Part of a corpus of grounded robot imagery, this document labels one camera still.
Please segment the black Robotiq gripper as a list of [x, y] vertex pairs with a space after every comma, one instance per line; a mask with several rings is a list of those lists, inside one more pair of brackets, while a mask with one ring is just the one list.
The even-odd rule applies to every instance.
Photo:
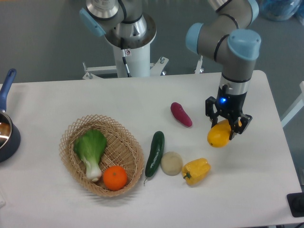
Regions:
[[252, 121], [253, 117], [243, 114], [243, 105], [247, 92], [240, 95], [228, 94], [228, 85], [218, 88], [217, 98], [210, 96], [205, 101], [205, 115], [211, 121], [211, 128], [218, 123], [218, 117], [228, 119], [230, 125], [229, 140], [235, 135], [242, 134]]

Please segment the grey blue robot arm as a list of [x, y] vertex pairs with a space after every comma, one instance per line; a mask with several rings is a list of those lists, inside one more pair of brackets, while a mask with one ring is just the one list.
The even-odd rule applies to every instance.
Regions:
[[[229, 137], [242, 134], [252, 117], [242, 111], [261, 44], [249, 30], [259, 7], [254, 0], [211, 0], [218, 17], [210, 25], [193, 24], [186, 47], [220, 63], [217, 97], [205, 102], [206, 116], [215, 126], [218, 117], [228, 120]], [[79, 12], [83, 24], [113, 47], [119, 77], [150, 76], [150, 44], [156, 36], [154, 20], [143, 12], [140, 0], [88, 0]]]

